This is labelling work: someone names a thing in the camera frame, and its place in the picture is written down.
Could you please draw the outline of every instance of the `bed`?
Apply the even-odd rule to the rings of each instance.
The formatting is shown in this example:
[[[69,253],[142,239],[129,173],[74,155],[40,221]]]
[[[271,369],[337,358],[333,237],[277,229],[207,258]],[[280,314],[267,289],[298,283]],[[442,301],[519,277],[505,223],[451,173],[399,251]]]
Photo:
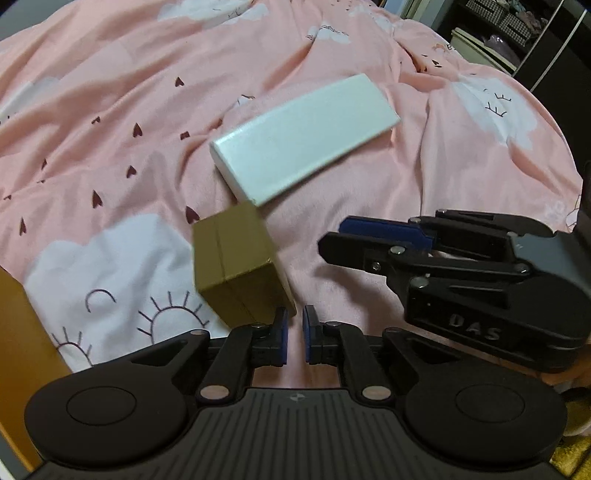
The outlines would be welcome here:
[[[209,142],[357,73],[400,124],[260,209],[299,312],[405,326],[380,278],[317,255],[347,215],[454,208],[573,227],[581,179],[543,105],[365,0],[76,0],[0,41],[0,265],[70,370],[189,329],[225,335],[192,278],[191,225],[235,203]],[[305,365],[293,321],[288,365],[256,380],[336,377]]]

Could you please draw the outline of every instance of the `metal rivet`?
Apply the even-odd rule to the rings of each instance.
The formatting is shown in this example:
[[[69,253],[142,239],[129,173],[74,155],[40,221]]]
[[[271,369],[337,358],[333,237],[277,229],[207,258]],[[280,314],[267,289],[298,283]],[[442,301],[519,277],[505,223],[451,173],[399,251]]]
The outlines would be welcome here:
[[[403,254],[405,251],[406,251],[406,248],[399,247],[398,245],[395,245],[394,247],[392,247],[390,249],[390,253],[392,255],[400,255],[400,254]]]
[[[425,277],[413,277],[410,284],[415,288],[423,288],[429,285],[429,281]]]
[[[519,273],[525,273],[529,271],[529,269],[530,268],[524,263],[518,263],[517,265],[515,265],[515,271]]]
[[[203,387],[199,393],[203,398],[208,400],[221,400],[226,398],[230,394],[230,391],[223,385],[208,385],[207,387]]]
[[[365,387],[361,394],[368,400],[380,401],[390,398],[392,392],[389,388],[383,387],[382,385],[370,385],[369,387]]]

